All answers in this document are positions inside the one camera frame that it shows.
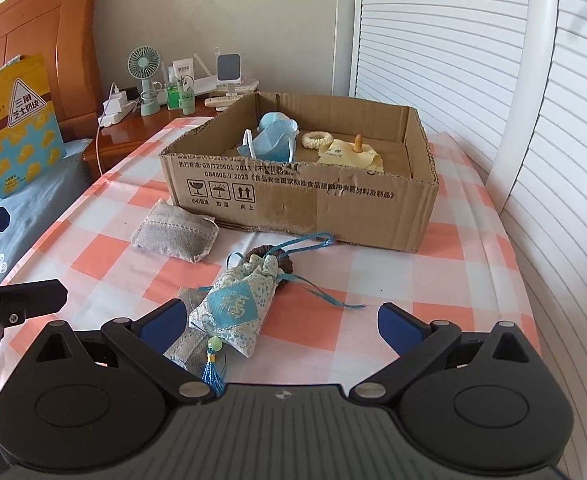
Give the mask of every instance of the remote control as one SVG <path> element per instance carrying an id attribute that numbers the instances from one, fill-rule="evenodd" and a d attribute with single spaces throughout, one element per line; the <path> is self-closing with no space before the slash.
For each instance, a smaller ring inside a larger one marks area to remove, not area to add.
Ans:
<path id="1" fill-rule="evenodd" d="M 228 107 L 234 104 L 234 102 L 236 102 L 241 97 L 242 95 L 239 94 L 224 95 L 221 97 L 209 97 L 208 99 L 204 100 L 204 105 L 208 108 Z"/>

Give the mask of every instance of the beige wall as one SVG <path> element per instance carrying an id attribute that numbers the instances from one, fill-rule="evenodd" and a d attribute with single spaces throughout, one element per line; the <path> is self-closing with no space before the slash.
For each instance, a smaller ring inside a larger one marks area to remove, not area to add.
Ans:
<path id="1" fill-rule="evenodd" d="M 260 89 L 332 92 L 336 0 L 97 0 L 94 34 L 105 89 L 134 83 L 126 60 L 150 44 L 168 60 L 197 52 L 210 70 L 219 46 Z"/>

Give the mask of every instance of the fluffy hair tie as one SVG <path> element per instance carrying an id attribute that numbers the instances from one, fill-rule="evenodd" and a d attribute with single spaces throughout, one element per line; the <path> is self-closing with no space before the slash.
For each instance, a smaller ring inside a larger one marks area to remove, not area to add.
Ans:
<path id="1" fill-rule="evenodd" d="M 319 150 L 325 144 L 333 142 L 333 135 L 328 132 L 308 132 L 302 136 L 302 146 L 310 150 Z"/>

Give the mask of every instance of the portable fan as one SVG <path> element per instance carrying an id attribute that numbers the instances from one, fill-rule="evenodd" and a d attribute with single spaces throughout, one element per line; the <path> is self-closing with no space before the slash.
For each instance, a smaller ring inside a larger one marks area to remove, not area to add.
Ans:
<path id="1" fill-rule="evenodd" d="M 141 115 L 153 115 L 160 111 L 158 103 L 158 91 L 153 88 L 151 77 L 160 68 L 160 54 L 155 48 L 148 45 L 139 46 L 129 56 L 129 73 L 142 81 L 142 104 L 140 105 Z"/>

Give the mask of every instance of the blue label patch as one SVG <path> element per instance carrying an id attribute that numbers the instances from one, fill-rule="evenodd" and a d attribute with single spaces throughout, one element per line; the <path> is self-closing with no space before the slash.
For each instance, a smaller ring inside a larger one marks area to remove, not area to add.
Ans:
<path id="1" fill-rule="evenodd" d="M 207 303 L 211 317 L 219 328 L 230 328 L 257 319 L 256 300 L 246 282 L 210 292 Z"/>

